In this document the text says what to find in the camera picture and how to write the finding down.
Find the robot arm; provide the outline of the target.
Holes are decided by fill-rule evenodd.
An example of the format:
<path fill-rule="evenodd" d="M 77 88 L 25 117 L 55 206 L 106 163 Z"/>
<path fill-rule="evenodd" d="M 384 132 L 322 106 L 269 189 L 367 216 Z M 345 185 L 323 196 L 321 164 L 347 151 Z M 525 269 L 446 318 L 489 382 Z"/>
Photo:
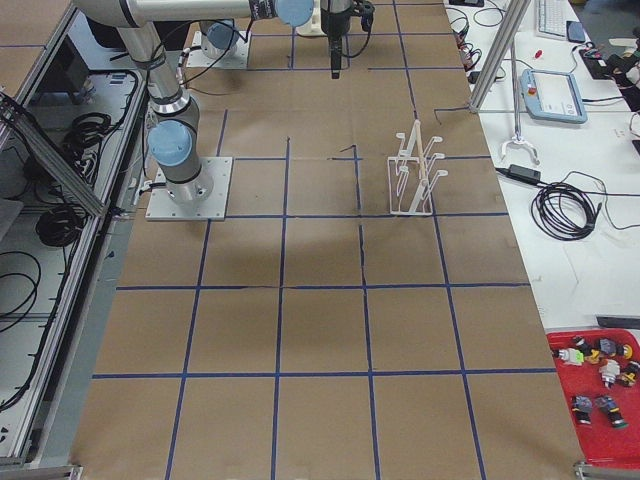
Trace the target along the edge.
<path fill-rule="evenodd" d="M 198 106 L 179 84 L 167 64 L 156 21 L 200 21 L 278 17 L 293 27 L 305 24 L 312 1 L 77 1 L 88 18 L 118 30 L 137 67 L 148 74 L 148 92 L 158 124 L 148 134 L 148 148 L 166 179 L 168 194 L 177 202 L 206 198 L 213 177 L 198 157 Z"/>
<path fill-rule="evenodd" d="M 313 1 L 250 1 L 250 23 L 255 20 L 278 17 L 283 23 L 298 28 L 307 23 L 313 15 Z M 321 31 L 327 36 L 331 78 L 339 79 L 343 59 L 353 59 L 362 54 L 368 46 L 374 23 L 375 6 L 370 1 L 320 1 Z M 343 52 L 343 39 L 350 31 L 351 19 L 358 17 L 367 39 L 355 54 Z M 208 20 L 200 22 L 202 50 L 221 51 L 224 57 L 237 42 L 247 40 L 249 33 L 242 35 L 232 19 Z"/>

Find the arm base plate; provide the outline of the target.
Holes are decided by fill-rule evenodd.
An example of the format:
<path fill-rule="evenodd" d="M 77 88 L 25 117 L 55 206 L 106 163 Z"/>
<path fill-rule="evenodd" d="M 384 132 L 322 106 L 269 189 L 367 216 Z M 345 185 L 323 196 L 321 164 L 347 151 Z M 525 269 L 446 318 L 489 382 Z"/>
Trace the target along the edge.
<path fill-rule="evenodd" d="M 232 177 L 232 157 L 201 157 L 200 175 L 185 184 L 168 181 L 161 167 L 155 182 L 165 183 L 150 193 L 149 221 L 224 221 Z"/>
<path fill-rule="evenodd" d="M 214 47 L 200 31 L 196 31 L 186 60 L 188 68 L 213 66 L 218 69 L 245 70 L 248 66 L 251 37 L 239 39 L 228 51 Z"/>

